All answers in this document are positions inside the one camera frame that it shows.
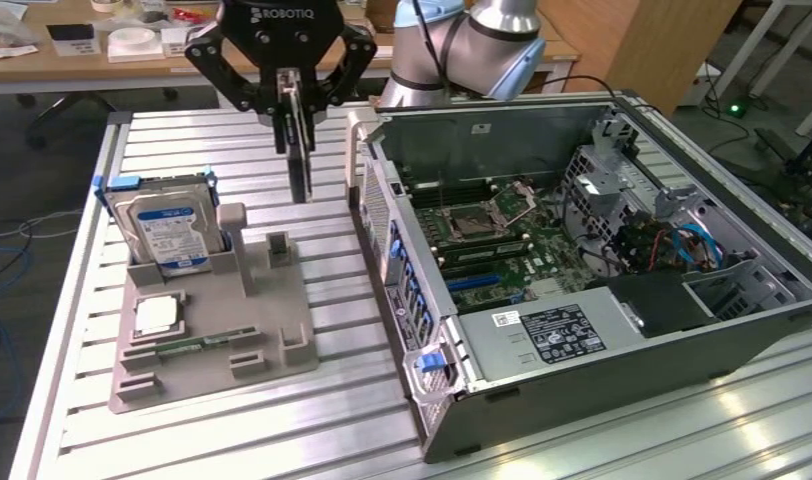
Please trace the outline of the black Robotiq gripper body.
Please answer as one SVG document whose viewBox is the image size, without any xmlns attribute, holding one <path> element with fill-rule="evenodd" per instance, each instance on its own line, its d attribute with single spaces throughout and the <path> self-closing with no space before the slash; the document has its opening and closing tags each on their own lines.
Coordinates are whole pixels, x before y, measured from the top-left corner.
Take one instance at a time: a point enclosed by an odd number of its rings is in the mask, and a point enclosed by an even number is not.
<svg viewBox="0 0 812 480">
<path fill-rule="evenodd" d="M 218 24 L 263 74 L 291 68 L 311 81 L 344 27 L 335 1 L 223 1 Z"/>
</svg>

